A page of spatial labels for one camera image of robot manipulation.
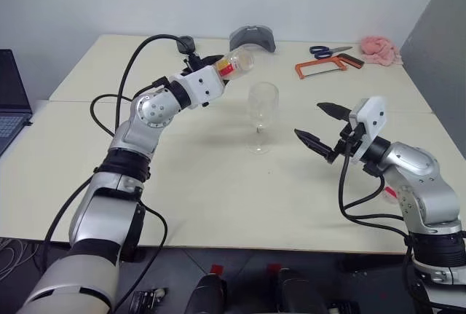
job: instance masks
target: red tag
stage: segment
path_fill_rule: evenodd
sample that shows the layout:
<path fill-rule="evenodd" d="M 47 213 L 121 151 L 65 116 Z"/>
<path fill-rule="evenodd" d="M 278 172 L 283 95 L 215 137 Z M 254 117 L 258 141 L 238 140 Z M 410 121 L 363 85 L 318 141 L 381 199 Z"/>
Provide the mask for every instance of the red tag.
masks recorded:
<path fill-rule="evenodd" d="M 223 273 L 224 273 L 223 265 L 212 264 L 212 267 L 210 268 L 210 274 L 217 274 L 218 276 L 220 276 Z"/>
<path fill-rule="evenodd" d="M 228 75 L 232 71 L 234 71 L 233 65 L 228 64 L 228 66 L 226 68 L 223 68 L 223 69 L 219 70 L 218 73 L 220 74 L 220 76 L 225 76 L 225 75 Z"/>
<path fill-rule="evenodd" d="M 276 275 L 282 269 L 282 265 L 279 263 L 272 263 L 267 265 L 267 272 L 272 275 Z"/>
<path fill-rule="evenodd" d="M 390 187 L 385 187 L 385 191 L 386 191 L 387 193 L 389 193 L 390 195 L 392 195 L 394 198 L 396 198 L 396 192 L 395 192 L 395 190 L 393 190 L 392 188 L 390 188 Z"/>

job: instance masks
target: pink plush toy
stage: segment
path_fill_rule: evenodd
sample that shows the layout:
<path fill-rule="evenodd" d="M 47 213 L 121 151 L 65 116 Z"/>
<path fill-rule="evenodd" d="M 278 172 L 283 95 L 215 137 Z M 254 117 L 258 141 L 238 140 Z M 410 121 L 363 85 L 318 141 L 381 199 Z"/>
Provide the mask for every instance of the pink plush toy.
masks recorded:
<path fill-rule="evenodd" d="M 393 63 L 403 64 L 398 48 L 385 37 L 367 36 L 361 41 L 363 58 L 372 64 L 389 66 Z"/>

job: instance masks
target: yellow label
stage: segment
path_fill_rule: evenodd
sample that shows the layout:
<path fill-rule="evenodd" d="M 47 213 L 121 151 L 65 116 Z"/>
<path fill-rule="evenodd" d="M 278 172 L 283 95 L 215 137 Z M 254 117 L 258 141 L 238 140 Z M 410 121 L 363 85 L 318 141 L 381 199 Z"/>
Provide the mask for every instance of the yellow label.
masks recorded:
<path fill-rule="evenodd" d="M 226 59 L 220 59 L 217 62 L 217 70 L 221 70 L 223 68 L 226 68 L 228 66 L 228 61 Z"/>

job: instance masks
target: orange handle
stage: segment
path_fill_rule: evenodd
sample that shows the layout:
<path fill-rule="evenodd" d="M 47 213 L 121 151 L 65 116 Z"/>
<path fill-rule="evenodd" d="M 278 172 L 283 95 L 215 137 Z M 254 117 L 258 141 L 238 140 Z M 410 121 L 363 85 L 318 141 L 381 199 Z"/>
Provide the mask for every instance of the orange handle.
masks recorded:
<path fill-rule="evenodd" d="M 342 71 L 346 71 L 348 69 L 337 57 L 312 60 L 312 61 L 307 61 L 306 63 L 296 64 L 294 69 L 296 70 L 296 73 L 298 74 L 299 79 L 303 79 L 304 77 L 308 75 L 303 75 L 301 68 L 304 68 L 306 66 L 322 64 L 322 63 L 335 63 Z"/>

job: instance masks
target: laptop keyboard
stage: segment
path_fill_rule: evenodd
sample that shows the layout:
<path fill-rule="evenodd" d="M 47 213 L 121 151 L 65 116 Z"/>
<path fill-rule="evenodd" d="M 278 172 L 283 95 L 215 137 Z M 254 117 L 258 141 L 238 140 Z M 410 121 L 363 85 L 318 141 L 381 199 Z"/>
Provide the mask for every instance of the laptop keyboard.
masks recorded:
<path fill-rule="evenodd" d="M 23 121 L 21 116 L 0 116 L 0 138 L 10 137 L 21 121 Z"/>

